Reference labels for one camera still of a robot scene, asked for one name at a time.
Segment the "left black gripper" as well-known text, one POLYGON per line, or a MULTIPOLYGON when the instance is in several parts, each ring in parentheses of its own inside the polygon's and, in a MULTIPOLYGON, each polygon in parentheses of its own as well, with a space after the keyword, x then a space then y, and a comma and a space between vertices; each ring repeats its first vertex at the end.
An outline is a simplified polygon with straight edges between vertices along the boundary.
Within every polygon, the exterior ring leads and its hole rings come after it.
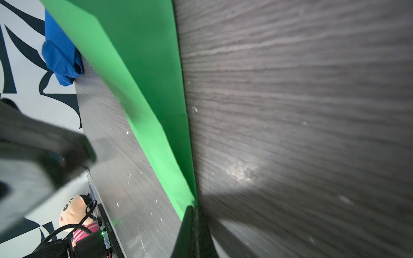
POLYGON ((1 100, 1 232, 97 160, 87 137, 24 115, 1 100))

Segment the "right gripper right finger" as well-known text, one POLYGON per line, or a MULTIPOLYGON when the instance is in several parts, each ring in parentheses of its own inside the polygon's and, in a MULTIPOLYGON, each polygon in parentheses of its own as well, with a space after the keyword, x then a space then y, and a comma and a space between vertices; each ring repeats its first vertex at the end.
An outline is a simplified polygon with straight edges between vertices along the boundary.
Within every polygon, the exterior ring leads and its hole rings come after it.
POLYGON ((194 210, 194 257, 218 258, 207 217, 200 206, 194 210))

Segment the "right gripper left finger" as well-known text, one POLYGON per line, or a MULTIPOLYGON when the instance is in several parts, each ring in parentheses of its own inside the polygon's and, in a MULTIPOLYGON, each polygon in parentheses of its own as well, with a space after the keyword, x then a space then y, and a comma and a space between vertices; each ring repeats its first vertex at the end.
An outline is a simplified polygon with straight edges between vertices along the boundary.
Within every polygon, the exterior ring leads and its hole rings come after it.
POLYGON ((171 258, 193 258, 193 218, 194 208, 188 206, 185 210, 185 214, 180 226, 179 233, 177 235, 176 243, 171 254, 171 258))

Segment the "green square paper sheet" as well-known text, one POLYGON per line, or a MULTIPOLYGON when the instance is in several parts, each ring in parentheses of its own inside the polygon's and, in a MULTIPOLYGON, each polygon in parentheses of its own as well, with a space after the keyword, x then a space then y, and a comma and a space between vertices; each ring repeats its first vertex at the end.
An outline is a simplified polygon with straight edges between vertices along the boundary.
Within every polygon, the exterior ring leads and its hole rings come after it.
POLYGON ((106 83, 180 218, 197 205, 172 1, 44 1, 106 83))

